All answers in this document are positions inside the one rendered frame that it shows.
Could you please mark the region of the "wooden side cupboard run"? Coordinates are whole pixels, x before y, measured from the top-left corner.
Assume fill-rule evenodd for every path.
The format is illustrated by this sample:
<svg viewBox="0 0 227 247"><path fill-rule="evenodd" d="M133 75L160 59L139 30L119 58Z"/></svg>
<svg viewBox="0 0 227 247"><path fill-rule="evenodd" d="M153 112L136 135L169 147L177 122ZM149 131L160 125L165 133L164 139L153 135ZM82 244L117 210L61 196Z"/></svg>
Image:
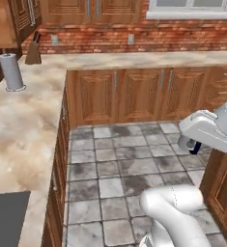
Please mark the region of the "wooden side cupboard run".
<svg viewBox="0 0 227 247"><path fill-rule="evenodd" d="M62 247L70 123L63 92L41 247Z"/></svg>

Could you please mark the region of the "wooden knife block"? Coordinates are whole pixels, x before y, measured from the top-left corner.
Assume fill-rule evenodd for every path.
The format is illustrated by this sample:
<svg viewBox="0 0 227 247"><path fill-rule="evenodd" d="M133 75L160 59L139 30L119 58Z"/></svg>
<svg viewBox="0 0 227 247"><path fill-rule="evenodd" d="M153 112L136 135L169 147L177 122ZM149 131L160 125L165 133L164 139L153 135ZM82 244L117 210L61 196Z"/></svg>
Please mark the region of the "wooden knife block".
<svg viewBox="0 0 227 247"><path fill-rule="evenodd" d="M39 65L42 62L41 54L39 51L39 41L42 34L35 31L33 40L29 45L29 49L26 55L25 64L26 65Z"/></svg>

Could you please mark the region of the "wooden base cupboard door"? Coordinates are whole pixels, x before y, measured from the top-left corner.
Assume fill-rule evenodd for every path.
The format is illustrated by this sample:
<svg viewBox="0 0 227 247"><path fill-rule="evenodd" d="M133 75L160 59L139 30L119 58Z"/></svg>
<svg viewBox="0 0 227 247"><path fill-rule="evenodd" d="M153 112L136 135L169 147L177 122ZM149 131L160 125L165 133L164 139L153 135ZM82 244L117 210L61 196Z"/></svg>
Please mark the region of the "wooden base cupboard door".
<svg viewBox="0 0 227 247"><path fill-rule="evenodd" d="M206 68L173 68L173 77L168 91L169 74L166 76L161 118L177 122L198 109L204 94L204 86L209 79Z"/></svg>
<svg viewBox="0 0 227 247"><path fill-rule="evenodd" d="M115 71L83 70L74 79L77 124L112 124L116 120Z"/></svg>
<svg viewBox="0 0 227 247"><path fill-rule="evenodd" d="M118 71L118 121L148 122L157 117L161 102L161 69L121 69Z"/></svg>

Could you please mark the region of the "dark grey hob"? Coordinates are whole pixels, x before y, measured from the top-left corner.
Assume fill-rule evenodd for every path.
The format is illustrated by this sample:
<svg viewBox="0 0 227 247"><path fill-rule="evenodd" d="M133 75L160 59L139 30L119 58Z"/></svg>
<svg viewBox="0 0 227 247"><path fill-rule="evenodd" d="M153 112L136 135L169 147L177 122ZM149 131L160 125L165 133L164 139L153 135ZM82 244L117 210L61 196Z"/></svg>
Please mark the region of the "dark grey hob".
<svg viewBox="0 0 227 247"><path fill-rule="evenodd" d="M0 247L17 247L30 191L0 194Z"/></svg>

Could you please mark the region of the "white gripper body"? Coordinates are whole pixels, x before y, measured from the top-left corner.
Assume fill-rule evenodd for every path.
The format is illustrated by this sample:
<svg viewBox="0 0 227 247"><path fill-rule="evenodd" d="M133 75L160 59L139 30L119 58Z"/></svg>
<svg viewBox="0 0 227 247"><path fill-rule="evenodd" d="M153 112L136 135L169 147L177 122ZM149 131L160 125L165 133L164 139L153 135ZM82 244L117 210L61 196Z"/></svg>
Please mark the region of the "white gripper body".
<svg viewBox="0 0 227 247"><path fill-rule="evenodd" d="M227 152L227 110L211 113L199 110L179 123L179 147L184 151L194 149L195 143Z"/></svg>

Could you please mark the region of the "white paper towel roll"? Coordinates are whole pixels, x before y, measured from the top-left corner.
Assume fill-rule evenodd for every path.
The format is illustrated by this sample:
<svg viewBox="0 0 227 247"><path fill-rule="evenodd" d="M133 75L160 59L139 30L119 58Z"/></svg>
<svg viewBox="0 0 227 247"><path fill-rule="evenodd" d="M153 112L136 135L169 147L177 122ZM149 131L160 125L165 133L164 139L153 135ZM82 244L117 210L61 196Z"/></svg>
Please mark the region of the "white paper towel roll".
<svg viewBox="0 0 227 247"><path fill-rule="evenodd" d="M20 73L16 55L4 53L0 55L0 66L4 74L8 92L20 92L26 89Z"/></svg>

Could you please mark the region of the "wooden island cupboard door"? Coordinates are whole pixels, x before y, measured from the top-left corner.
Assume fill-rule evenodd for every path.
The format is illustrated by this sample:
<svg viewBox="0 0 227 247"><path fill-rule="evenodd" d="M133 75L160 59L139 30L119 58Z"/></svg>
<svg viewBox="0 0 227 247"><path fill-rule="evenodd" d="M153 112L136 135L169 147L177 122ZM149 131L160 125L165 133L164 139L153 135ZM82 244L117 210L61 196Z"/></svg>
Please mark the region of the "wooden island cupboard door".
<svg viewBox="0 0 227 247"><path fill-rule="evenodd" d="M212 150L200 190L206 206L227 241L227 153Z"/></svg>

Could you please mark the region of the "plain wooden cabinet side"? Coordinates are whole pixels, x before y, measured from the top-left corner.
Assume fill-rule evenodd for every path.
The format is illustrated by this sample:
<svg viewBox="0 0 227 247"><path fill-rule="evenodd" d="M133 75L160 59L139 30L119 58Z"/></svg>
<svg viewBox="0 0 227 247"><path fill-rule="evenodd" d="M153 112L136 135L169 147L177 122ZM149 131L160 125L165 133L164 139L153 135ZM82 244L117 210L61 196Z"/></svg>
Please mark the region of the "plain wooden cabinet side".
<svg viewBox="0 0 227 247"><path fill-rule="evenodd" d="M17 38L9 0L0 0L0 48L17 48Z"/></svg>

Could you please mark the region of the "white framed window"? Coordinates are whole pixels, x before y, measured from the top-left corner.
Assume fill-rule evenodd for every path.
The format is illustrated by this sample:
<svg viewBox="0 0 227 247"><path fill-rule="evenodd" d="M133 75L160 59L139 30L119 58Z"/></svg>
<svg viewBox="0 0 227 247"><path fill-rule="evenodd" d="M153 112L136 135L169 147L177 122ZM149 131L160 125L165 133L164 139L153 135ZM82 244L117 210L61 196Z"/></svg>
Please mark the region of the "white framed window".
<svg viewBox="0 0 227 247"><path fill-rule="evenodd" d="M227 0L150 0L147 19L227 19Z"/></svg>

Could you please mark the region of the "wooden corner wall cupboard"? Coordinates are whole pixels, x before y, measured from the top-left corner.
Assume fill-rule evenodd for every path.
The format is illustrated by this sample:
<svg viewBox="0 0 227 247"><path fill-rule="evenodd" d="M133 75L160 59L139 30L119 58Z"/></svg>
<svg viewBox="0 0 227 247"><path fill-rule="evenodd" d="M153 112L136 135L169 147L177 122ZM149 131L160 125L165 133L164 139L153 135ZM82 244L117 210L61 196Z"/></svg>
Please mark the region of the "wooden corner wall cupboard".
<svg viewBox="0 0 227 247"><path fill-rule="evenodd" d="M40 0L32 0L36 24L31 26L27 0L9 0L17 41L25 41L41 24L42 13Z"/></svg>

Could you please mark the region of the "wooden wall cupboard door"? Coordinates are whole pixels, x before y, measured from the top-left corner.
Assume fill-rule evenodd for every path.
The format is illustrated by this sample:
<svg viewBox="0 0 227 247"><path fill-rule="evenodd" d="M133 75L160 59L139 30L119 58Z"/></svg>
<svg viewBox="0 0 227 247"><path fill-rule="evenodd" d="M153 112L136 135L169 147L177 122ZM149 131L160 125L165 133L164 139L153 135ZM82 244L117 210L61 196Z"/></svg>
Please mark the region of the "wooden wall cupboard door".
<svg viewBox="0 0 227 247"><path fill-rule="evenodd" d="M138 23L141 19L142 0L100 0L100 15L95 1L94 21L103 24Z"/></svg>
<svg viewBox="0 0 227 247"><path fill-rule="evenodd" d="M88 23L87 0L40 0L44 24Z"/></svg>

